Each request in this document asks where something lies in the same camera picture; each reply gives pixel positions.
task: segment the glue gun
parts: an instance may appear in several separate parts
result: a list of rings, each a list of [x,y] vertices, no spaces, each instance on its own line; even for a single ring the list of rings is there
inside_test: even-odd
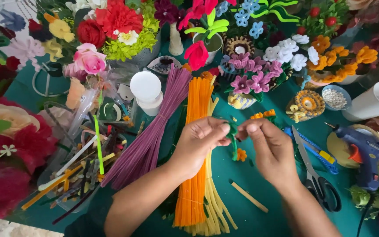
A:
[[[356,176],[357,185],[368,191],[376,191],[379,186],[379,139],[352,128],[325,124],[330,126],[336,136],[348,143],[353,149],[353,153],[349,159],[360,163],[359,174]]]

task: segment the table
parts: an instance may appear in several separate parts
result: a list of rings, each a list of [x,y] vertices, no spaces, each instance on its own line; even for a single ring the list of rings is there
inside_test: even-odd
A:
[[[168,32],[163,31],[162,42],[166,42],[167,37]],[[187,48],[190,44],[191,41],[186,40],[184,42],[184,47]],[[168,43],[163,43],[161,53],[162,55],[169,55]],[[182,54],[176,57],[176,59],[182,64],[186,62],[183,56],[184,55]],[[213,65],[218,65],[221,56],[222,54],[219,52],[212,65],[194,72],[193,75],[199,75],[199,73],[206,70],[206,68],[208,69]],[[47,58],[43,57],[39,60],[40,62],[45,62]],[[42,97],[37,95],[32,89],[31,81],[33,74],[34,68],[31,67],[31,65],[25,67],[18,74],[16,81],[13,82],[5,96],[7,96],[9,100],[18,102],[36,113],[39,111],[36,102],[42,100]],[[45,73],[38,76],[40,81],[38,82],[37,87],[38,89],[40,88],[41,91],[44,91],[45,77]],[[68,89],[68,87],[68,81],[63,80],[62,78],[53,78],[51,80],[50,90],[52,91],[62,92],[65,89]],[[352,98],[354,98],[363,91],[360,89],[358,90],[358,87],[359,85],[356,83],[346,86],[345,88],[351,93]],[[299,132],[317,143],[319,146],[325,148],[326,139],[330,133],[330,129],[324,124],[324,122],[340,124],[342,126],[347,126],[351,123],[344,119],[340,111],[326,110],[323,115],[317,118],[295,124],[294,121],[286,116],[285,108],[289,100],[298,90],[299,87],[295,84],[294,80],[289,79],[275,91],[266,93],[262,103],[255,103],[246,110],[237,110],[227,105],[227,95],[219,93],[219,102],[213,112],[213,115],[226,119],[230,119],[230,116],[233,116],[238,120],[237,123],[240,124],[246,119],[249,119],[249,117],[255,113],[275,109],[278,123],[283,126],[291,126],[294,124],[295,127],[299,129]],[[172,116],[167,124],[166,132],[161,143],[159,157],[163,157],[169,151],[178,116],[179,110]],[[141,118],[137,118],[134,132],[138,130],[140,121]],[[134,140],[132,137],[127,137],[127,139],[128,141]],[[238,143],[238,148],[246,150],[248,157],[255,160],[255,152],[250,140]],[[216,148],[212,154],[214,184],[222,201],[228,208],[232,218],[238,226],[238,230],[234,230],[230,227],[231,234],[222,235],[245,237],[291,236],[290,229],[287,225],[287,221],[282,210],[280,195],[273,188],[273,186],[258,173],[257,169],[251,167],[248,162],[232,161],[231,153],[231,147],[219,147]],[[319,161],[312,155],[310,155],[310,159],[314,165],[320,165]],[[359,219],[362,213],[359,209],[355,208],[355,205],[351,201],[350,192],[347,190],[347,188],[355,182],[355,172],[354,170],[349,170],[341,166],[338,166],[338,168],[340,169],[340,173],[338,175],[331,175],[330,173],[320,171],[318,171],[318,173],[328,179],[335,186],[341,196],[342,210],[338,213],[327,212],[329,218],[338,227],[343,236],[351,237],[356,235]],[[301,180],[306,178],[306,174],[302,173],[300,170],[298,170],[298,174]],[[269,213],[266,214],[262,212],[245,197],[243,197],[238,191],[236,191],[236,189],[234,189],[228,182],[230,178],[243,189],[248,191],[250,195],[256,198],[260,203],[265,205],[269,209]],[[92,229],[93,231],[90,231],[88,228],[82,228],[82,236],[100,236],[100,231],[103,229],[104,219],[106,218],[106,214],[110,204],[112,203],[111,196],[114,193],[115,191],[110,187],[99,189],[91,204],[86,209],[87,214],[80,217],[81,224],[88,226],[92,222],[94,223],[94,228]],[[58,224],[52,225],[51,222],[65,212],[62,208],[57,206],[53,209],[49,209],[48,206],[39,206],[39,204],[34,204],[26,211],[22,211],[19,207],[18,210],[14,211],[14,213],[6,219],[20,224],[26,224],[62,233],[67,225],[71,224],[76,218],[85,213],[85,210],[83,210],[80,213],[71,214]],[[162,220],[160,214],[155,211],[136,230],[134,236],[190,236],[178,228],[172,228],[171,225],[172,221]],[[361,237],[372,236],[379,236],[379,224],[377,220],[365,221],[362,226]]]

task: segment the forearm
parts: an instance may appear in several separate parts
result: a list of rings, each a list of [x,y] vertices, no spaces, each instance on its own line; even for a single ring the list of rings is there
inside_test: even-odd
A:
[[[106,236],[130,236],[182,181],[166,163],[117,192],[106,217]]]
[[[314,196],[299,182],[292,189],[281,191],[292,229],[303,237],[341,237]]]

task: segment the red berry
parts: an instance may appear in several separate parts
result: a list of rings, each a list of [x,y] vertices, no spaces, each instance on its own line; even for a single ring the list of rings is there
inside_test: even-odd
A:
[[[316,17],[318,16],[320,13],[320,8],[319,7],[314,7],[314,8],[311,8],[311,11],[309,11],[309,15],[311,17]]]
[[[305,27],[299,26],[298,30],[296,31],[296,34],[298,34],[298,35],[304,35],[305,31],[306,31]]]
[[[332,26],[332,25],[334,25],[336,22],[337,22],[337,18],[335,18],[334,16],[330,16],[329,18],[327,18],[327,19],[325,20],[325,25],[326,25],[326,26]]]

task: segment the person's right hand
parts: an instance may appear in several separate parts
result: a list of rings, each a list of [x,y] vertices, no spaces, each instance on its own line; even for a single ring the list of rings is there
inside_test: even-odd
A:
[[[237,138],[250,137],[258,170],[279,192],[302,185],[296,170],[292,139],[264,118],[250,119],[238,127]]]

